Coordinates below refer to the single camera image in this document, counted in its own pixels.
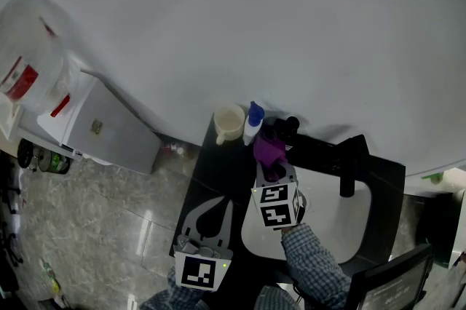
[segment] red label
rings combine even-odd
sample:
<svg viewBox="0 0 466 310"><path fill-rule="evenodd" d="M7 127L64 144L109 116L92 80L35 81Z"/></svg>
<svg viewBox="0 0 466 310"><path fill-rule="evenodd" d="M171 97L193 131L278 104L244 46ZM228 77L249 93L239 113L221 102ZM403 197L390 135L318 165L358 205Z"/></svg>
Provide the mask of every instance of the red label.
<svg viewBox="0 0 466 310"><path fill-rule="evenodd" d="M18 100L29 90L39 74L27 65L20 78L15 82L7 92L7 97L11 100Z"/></svg>
<svg viewBox="0 0 466 310"><path fill-rule="evenodd" d="M51 117L57 116L60 113L60 111L63 109L63 107L65 107L68 104L69 101L70 101L70 95L68 94L67 96L64 97L64 99L61 101L58 107L53 110L50 116Z"/></svg>

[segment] white mug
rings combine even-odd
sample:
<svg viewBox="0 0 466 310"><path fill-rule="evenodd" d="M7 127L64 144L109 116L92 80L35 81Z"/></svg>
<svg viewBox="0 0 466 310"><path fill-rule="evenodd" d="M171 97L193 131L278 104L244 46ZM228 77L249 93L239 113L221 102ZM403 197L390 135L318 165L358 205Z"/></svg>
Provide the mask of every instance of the white mug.
<svg viewBox="0 0 466 310"><path fill-rule="evenodd" d="M241 137L245 124L245 112L235 103L226 104L216 109L213 122L218 134L217 144L221 145L225 140Z"/></svg>

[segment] hand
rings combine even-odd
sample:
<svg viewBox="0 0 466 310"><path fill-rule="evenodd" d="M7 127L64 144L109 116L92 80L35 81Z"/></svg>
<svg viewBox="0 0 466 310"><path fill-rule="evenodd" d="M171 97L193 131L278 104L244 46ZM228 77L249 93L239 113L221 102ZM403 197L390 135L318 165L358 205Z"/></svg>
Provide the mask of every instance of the hand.
<svg viewBox="0 0 466 310"><path fill-rule="evenodd" d="M295 228L297 225L295 226L289 226L289 227L283 227L282 228L282 236L285 235L287 232L289 232L292 228Z"/></svg>

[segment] blue bottle cap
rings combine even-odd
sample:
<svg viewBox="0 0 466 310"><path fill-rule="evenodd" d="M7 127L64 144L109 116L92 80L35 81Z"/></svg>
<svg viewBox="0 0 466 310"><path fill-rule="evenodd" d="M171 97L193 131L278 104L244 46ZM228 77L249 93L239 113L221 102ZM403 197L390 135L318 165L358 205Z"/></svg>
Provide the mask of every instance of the blue bottle cap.
<svg viewBox="0 0 466 310"><path fill-rule="evenodd" d="M257 105L254 101L250 103L250 108L249 108L249 125L252 127L256 127L261 123L261 120L265 116L264 109Z"/></svg>

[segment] sleeve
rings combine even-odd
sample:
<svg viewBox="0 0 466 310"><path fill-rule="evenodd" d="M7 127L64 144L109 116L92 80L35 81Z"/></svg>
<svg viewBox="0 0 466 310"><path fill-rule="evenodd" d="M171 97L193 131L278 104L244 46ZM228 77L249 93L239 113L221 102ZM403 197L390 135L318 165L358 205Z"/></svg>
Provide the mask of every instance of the sleeve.
<svg viewBox="0 0 466 310"><path fill-rule="evenodd" d="M167 275L168 289L157 293L141 304L141 310L193 310L201 300L204 291L179 287L175 282L175 268Z"/></svg>
<svg viewBox="0 0 466 310"><path fill-rule="evenodd" d="M301 224L291 229L283 235L282 246L299 288L330 309L343 309L351 279L311 228Z"/></svg>

